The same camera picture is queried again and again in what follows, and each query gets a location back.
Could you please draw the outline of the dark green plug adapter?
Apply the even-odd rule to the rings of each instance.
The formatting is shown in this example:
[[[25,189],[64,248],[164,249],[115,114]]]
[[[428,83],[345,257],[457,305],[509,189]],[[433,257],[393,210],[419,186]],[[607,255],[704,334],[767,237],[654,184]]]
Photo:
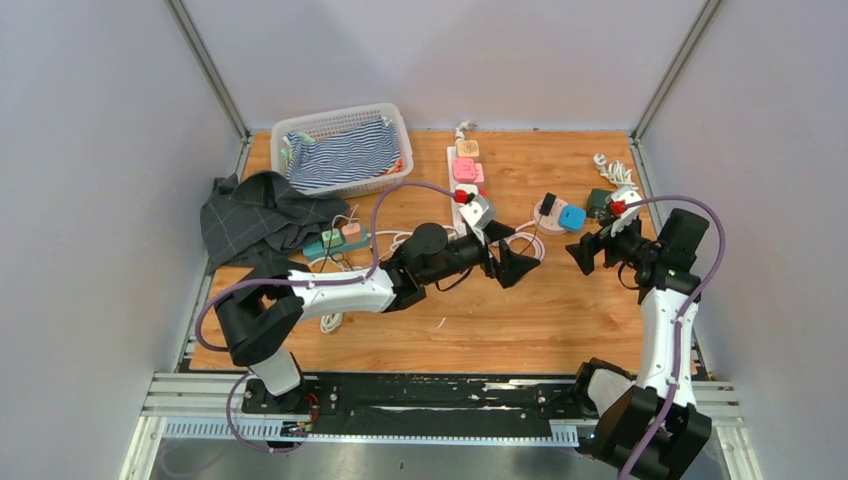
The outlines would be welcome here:
[[[593,188],[586,200],[585,211],[588,218],[601,221],[609,216],[607,203],[612,191]]]

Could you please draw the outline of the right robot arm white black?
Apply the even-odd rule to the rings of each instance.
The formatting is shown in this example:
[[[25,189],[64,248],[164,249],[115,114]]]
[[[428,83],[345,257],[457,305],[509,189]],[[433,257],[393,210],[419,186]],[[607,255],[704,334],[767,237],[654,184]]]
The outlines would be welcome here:
[[[675,209],[655,240],[643,237],[634,220],[618,233],[606,225],[566,248],[585,275],[597,254],[605,267],[635,273],[643,324],[637,374],[592,358],[569,391],[577,413],[598,416],[582,452],[623,479],[679,479],[710,438],[712,421],[697,410],[688,371],[702,283],[690,269],[708,227],[705,218]]]

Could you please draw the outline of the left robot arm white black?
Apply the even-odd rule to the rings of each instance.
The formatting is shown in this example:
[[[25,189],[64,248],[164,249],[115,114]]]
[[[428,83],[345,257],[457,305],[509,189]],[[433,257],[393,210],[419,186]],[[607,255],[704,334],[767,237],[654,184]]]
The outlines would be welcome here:
[[[224,349],[233,365],[262,380],[268,400],[279,411],[296,412],[307,389],[284,342],[299,322],[347,312],[405,310],[425,299],[427,286],[474,268],[510,288],[541,262],[510,249],[505,239],[512,228],[497,223],[495,231],[497,254],[485,235],[450,239],[442,226],[425,223],[372,271],[315,273],[288,260],[257,267],[210,302]]]

